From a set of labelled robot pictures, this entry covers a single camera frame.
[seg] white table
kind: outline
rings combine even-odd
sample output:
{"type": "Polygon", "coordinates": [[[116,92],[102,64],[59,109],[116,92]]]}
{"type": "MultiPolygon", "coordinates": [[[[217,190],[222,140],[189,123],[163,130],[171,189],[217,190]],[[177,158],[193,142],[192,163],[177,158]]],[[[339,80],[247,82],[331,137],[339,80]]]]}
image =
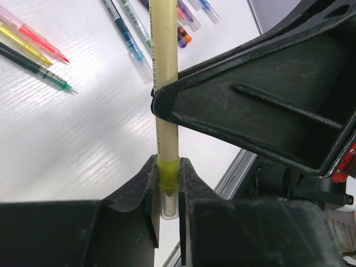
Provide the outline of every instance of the white table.
{"type": "MultiPolygon", "coordinates": [[[[149,29],[148,13],[137,0],[131,3],[149,29]]],[[[203,11],[194,12],[202,28],[189,31],[193,41],[179,50],[180,70],[258,35],[245,0],[210,3],[222,21],[213,25],[203,11]]],[[[50,70],[79,94],[57,91],[0,57],[0,201],[107,196],[156,153],[152,84],[140,80],[100,0],[2,0],[1,5],[67,56],[69,65],[56,62],[50,70]]],[[[180,128],[180,155],[192,161],[211,187],[238,151],[215,138],[180,128]]],[[[161,222],[155,266],[161,266],[177,244],[178,229],[178,220],[161,222]]]]}

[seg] red part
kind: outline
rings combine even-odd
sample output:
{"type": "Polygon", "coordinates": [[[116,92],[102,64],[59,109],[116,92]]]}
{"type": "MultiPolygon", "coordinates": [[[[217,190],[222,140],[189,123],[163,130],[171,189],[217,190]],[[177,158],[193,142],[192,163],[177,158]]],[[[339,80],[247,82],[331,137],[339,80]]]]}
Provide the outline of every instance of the red part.
{"type": "Polygon", "coordinates": [[[44,39],[42,36],[38,35],[35,31],[33,31],[31,28],[26,26],[24,24],[20,28],[20,32],[25,34],[28,38],[34,40],[36,43],[41,45],[41,47],[45,48],[47,51],[50,51],[52,54],[56,55],[57,57],[61,58],[62,60],[66,61],[69,63],[69,60],[65,58],[64,55],[53,45],[51,45],[46,39],[44,39]]]}
{"type": "Polygon", "coordinates": [[[354,156],[356,156],[356,143],[354,143],[350,151],[346,154],[344,160],[340,163],[337,171],[334,173],[332,177],[334,182],[346,182],[348,174],[345,173],[345,169],[354,156]]]}

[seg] black plastic bracket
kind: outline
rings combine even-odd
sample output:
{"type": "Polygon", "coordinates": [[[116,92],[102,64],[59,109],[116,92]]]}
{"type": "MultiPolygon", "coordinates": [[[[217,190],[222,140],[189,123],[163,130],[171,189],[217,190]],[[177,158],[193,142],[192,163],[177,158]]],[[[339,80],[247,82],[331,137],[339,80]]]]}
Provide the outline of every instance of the black plastic bracket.
{"type": "Polygon", "coordinates": [[[316,205],[223,200],[184,158],[179,212],[182,266],[344,266],[316,205]]]}
{"type": "Polygon", "coordinates": [[[153,267],[159,240],[156,156],[102,201],[0,205],[0,266],[153,267]]]}
{"type": "Polygon", "coordinates": [[[303,0],[262,36],[179,74],[159,118],[313,177],[356,141],[356,0],[303,0]]]}

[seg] purple pen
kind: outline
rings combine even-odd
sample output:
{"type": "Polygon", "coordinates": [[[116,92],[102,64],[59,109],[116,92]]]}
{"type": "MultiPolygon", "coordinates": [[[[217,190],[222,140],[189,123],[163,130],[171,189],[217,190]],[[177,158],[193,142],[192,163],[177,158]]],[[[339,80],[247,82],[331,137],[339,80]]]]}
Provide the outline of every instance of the purple pen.
{"type": "Polygon", "coordinates": [[[147,10],[150,10],[150,1],[149,0],[139,0],[141,2],[141,4],[144,5],[144,7],[147,9],[147,10]]]}
{"type": "Polygon", "coordinates": [[[183,15],[185,16],[185,20],[190,26],[190,28],[193,31],[197,31],[201,27],[199,21],[194,17],[194,15],[189,10],[189,7],[187,7],[182,0],[177,0],[177,3],[178,8],[182,11],[183,15]]]}
{"type": "Polygon", "coordinates": [[[188,45],[188,43],[184,40],[184,38],[178,33],[178,45],[180,48],[184,48],[188,45]]]}

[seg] barcode label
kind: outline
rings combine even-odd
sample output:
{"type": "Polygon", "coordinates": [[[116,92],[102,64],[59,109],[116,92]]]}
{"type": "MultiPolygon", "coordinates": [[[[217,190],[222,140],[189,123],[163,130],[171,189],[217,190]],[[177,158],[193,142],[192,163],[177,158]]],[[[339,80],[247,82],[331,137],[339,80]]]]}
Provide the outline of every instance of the barcode label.
{"type": "Polygon", "coordinates": [[[109,12],[111,18],[115,21],[118,18],[120,18],[120,15],[118,14],[115,6],[110,0],[101,0],[106,7],[107,11],[109,12]]]}
{"type": "Polygon", "coordinates": [[[154,93],[156,93],[157,92],[156,50],[155,50],[155,43],[153,42],[152,42],[151,54],[152,54],[152,71],[154,73],[154,93]]]}
{"type": "Polygon", "coordinates": [[[138,16],[133,9],[132,5],[129,2],[123,5],[126,13],[130,16],[132,23],[135,25],[137,32],[144,42],[147,42],[151,39],[151,36],[147,32],[147,30],[142,25],[141,21],[138,19],[138,16]]]}

